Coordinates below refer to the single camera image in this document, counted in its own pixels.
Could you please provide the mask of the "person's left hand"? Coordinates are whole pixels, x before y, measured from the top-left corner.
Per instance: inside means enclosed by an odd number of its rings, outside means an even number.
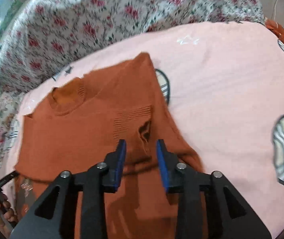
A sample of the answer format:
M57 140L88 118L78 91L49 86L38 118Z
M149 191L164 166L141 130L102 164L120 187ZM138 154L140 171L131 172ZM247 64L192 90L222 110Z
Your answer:
M17 223L19 219L15 214L14 210L11 208L11 204L5 194L0 193L0 198L3 200L0 202L0 232L9 238L11 234L10 222Z

